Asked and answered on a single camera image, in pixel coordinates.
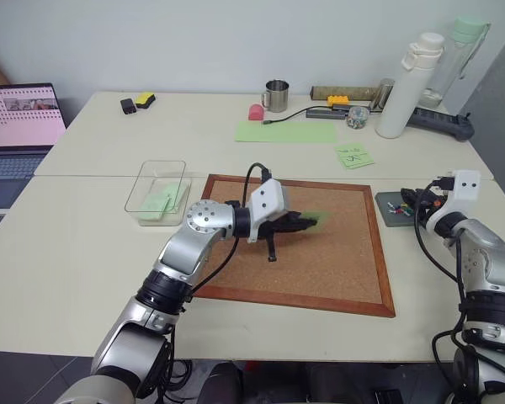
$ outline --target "clear plastic container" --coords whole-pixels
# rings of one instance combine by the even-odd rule
[[[142,163],[125,211],[140,226],[177,226],[187,206],[191,179],[185,162],[150,160]]]
[[[445,53],[419,99],[425,108],[435,108],[457,78],[464,78],[464,70],[479,50],[490,24],[479,19],[459,17],[445,40]]]
[[[365,107],[352,107],[346,117],[346,125],[353,129],[361,129],[367,125],[370,112]]]

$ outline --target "pink object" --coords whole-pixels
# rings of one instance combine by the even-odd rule
[[[263,106],[253,104],[249,108],[249,120],[263,120]]]

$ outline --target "green paper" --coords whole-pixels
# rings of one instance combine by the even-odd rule
[[[308,211],[302,212],[300,218],[316,220],[316,224],[313,227],[309,227],[308,229],[304,230],[304,232],[305,233],[321,232],[330,214],[331,212],[308,212]]]
[[[374,160],[372,160],[361,143],[349,143],[335,147],[335,150],[337,151],[338,159],[346,168],[359,168],[374,163]]]
[[[259,121],[240,122],[235,141],[273,143],[335,143],[337,131],[333,122],[276,122],[263,125]]]

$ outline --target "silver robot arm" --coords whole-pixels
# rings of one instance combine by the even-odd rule
[[[505,372],[479,359],[479,355],[505,368],[505,241],[478,220],[466,217],[478,197],[478,172],[455,171],[435,183],[444,197],[429,200],[428,213],[423,203],[415,208],[420,217],[424,216],[421,224],[441,236],[455,258],[456,239],[460,239],[465,292],[460,304],[460,311],[465,313],[460,332],[467,348],[458,348],[454,357],[456,384],[468,397],[482,395],[482,403],[503,403]]]
[[[284,189],[270,175],[247,206],[213,200],[192,205],[99,346],[92,375],[79,380],[56,403],[132,404],[137,397],[149,396],[172,360],[166,336],[173,333],[183,303],[190,301],[213,245],[232,237],[255,242],[262,236],[262,225],[285,215],[287,209]]]

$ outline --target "white water bottle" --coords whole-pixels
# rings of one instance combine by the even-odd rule
[[[401,135],[438,64],[443,44],[444,37],[434,32],[425,32],[410,44],[401,62],[404,70],[395,81],[376,126],[378,135],[388,139]]]

